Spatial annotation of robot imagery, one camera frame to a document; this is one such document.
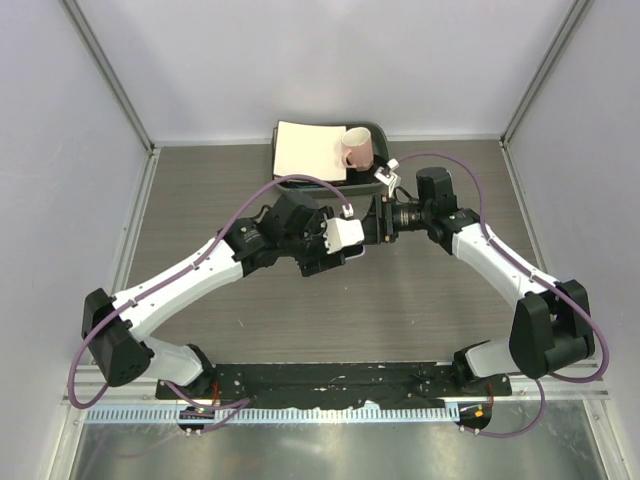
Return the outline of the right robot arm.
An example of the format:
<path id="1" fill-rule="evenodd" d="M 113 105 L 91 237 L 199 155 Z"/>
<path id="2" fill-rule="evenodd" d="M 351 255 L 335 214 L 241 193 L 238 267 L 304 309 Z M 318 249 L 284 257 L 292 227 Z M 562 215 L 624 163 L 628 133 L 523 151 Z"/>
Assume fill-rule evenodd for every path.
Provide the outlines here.
<path id="1" fill-rule="evenodd" d="M 365 242 L 394 242 L 400 233 L 424 231 L 449 255 L 476 270 L 513 309 L 508 337 L 487 340 L 455 352 L 451 380 L 472 395 L 488 378 L 521 373 L 531 379 L 584 360 L 595 352 L 586 289 L 577 281 L 559 282 L 497 238 L 479 215 L 457 204 L 450 173 L 429 167 L 416 175 L 417 194 L 397 199 L 399 177 L 381 167 L 376 179 L 385 187 L 374 195 L 363 219 Z"/>

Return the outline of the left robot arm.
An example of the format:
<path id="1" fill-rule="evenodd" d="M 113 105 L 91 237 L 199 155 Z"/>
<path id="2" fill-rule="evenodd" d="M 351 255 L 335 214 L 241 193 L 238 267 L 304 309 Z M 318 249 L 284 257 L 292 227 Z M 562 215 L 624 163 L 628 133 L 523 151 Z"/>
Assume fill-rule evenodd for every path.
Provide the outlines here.
<path id="1" fill-rule="evenodd" d="M 213 385 L 203 354 L 194 346 L 153 338 L 160 325 L 209 292 L 282 257 L 294 259 L 309 277 L 343 265 L 363 242 L 361 222 L 350 208 L 337 216 L 303 193 L 285 192 L 259 215 L 233 220 L 194 254 L 152 279 L 115 295 L 103 289 L 89 293 L 81 335 L 108 386 L 146 376 L 168 380 L 200 399 Z"/>

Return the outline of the phone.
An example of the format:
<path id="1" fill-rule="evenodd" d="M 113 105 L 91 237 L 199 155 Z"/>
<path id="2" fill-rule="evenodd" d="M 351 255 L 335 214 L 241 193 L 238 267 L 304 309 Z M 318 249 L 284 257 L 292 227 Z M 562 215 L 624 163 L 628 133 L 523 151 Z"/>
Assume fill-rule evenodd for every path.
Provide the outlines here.
<path id="1" fill-rule="evenodd" d="M 354 260 L 362 257 L 366 253 L 365 245 L 356 245 L 344 249 L 344 257 L 346 261 Z"/>

